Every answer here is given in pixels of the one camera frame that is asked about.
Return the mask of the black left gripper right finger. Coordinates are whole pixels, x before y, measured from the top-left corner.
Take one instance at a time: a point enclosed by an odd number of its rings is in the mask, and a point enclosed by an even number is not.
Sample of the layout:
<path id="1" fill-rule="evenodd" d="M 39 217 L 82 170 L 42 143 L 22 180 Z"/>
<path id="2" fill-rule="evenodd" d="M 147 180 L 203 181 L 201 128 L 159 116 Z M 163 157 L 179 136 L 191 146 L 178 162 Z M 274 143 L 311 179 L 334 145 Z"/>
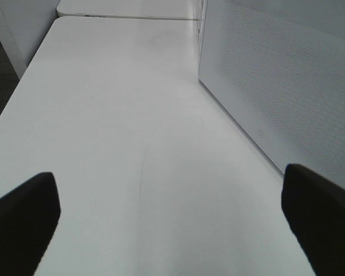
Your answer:
<path id="1" fill-rule="evenodd" d="M 316 275 L 345 275 L 345 190 L 300 164 L 288 164 L 281 208 Z"/>

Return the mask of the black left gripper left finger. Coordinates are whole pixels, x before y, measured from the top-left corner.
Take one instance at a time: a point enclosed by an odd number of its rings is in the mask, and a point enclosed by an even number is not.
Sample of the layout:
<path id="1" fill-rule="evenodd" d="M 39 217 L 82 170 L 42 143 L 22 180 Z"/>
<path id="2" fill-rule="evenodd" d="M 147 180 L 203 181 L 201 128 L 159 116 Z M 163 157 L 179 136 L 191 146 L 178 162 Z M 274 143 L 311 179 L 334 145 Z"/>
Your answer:
<path id="1" fill-rule="evenodd" d="M 0 275 L 34 275 L 61 214 L 55 177 L 41 172 L 0 198 Z"/>

